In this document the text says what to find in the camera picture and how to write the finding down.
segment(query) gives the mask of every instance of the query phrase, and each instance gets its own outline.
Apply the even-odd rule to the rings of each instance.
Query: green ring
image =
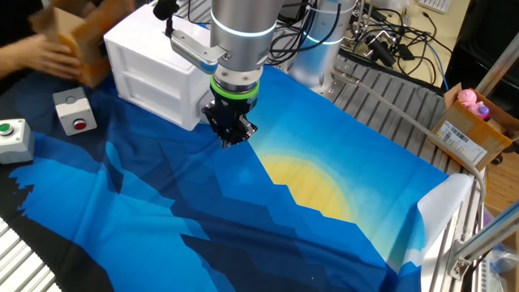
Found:
[[[214,91],[216,91],[218,94],[220,94],[221,96],[223,96],[225,98],[229,98],[229,99],[236,100],[236,101],[242,101],[242,100],[246,100],[246,99],[249,99],[249,98],[252,98],[252,97],[255,97],[258,95],[258,92],[260,92],[260,81],[258,80],[258,84],[250,92],[231,93],[231,92],[227,92],[226,90],[220,88],[220,86],[218,86],[217,82],[215,81],[214,76],[211,75],[211,87],[212,87],[212,89],[214,89]]]

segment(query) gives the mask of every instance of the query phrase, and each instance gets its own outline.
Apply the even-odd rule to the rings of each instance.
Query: white control box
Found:
[[[82,88],[58,92],[52,97],[66,135],[76,135],[97,128],[96,119]]]
[[[209,30],[178,17],[173,26],[209,46]],[[209,75],[176,54],[164,31],[165,21],[144,5],[105,34],[115,84],[122,99],[191,131],[202,116]]]
[[[34,134],[24,119],[0,121],[0,164],[32,161]]]

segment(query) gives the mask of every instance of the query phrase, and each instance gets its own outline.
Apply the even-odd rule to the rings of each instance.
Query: metal pipe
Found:
[[[460,249],[454,254],[454,259],[465,259],[473,262],[516,230],[519,230],[519,200],[461,245]]]
[[[490,95],[494,87],[501,81],[503,76],[510,70],[510,67],[519,58],[519,33],[512,40],[508,48],[501,54],[494,66],[488,71],[487,75],[481,80],[476,90],[483,96]]]

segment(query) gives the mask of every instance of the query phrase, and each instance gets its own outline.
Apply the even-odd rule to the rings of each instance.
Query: person's arm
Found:
[[[27,37],[0,48],[0,79],[25,68],[75,79],[80,62],[69,53],[67,46],[50,42],[44,35]]]

